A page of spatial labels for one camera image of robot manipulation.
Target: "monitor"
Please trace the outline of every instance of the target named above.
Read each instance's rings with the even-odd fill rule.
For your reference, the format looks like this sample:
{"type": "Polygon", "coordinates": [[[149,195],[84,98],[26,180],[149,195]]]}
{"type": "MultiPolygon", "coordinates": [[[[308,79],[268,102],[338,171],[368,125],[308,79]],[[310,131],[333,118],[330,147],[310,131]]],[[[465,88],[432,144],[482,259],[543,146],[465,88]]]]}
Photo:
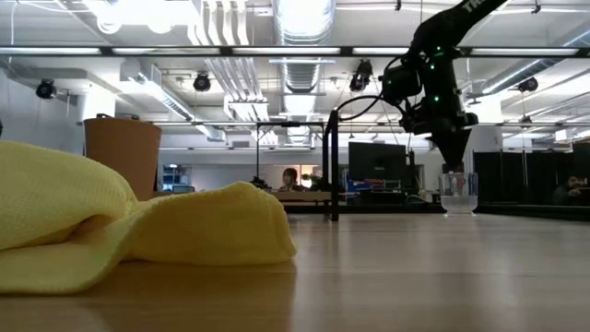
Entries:
{"type": "Polygon", "coordinates": [[[349,178],[402,180],[407,175],[406,146],[348,142],[349,178]]]}

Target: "glass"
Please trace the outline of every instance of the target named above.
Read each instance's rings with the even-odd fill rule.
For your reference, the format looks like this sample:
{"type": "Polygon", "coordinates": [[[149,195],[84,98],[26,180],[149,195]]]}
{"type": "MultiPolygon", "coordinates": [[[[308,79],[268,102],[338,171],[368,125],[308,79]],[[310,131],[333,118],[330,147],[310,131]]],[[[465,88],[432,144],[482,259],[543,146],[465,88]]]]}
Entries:
{"type": "Polygon", "coordinates": [[[441,205],[452,215],[473,215],[478,207],[478,175],[475,173],[442,174],[440,177],[441,205]]]}

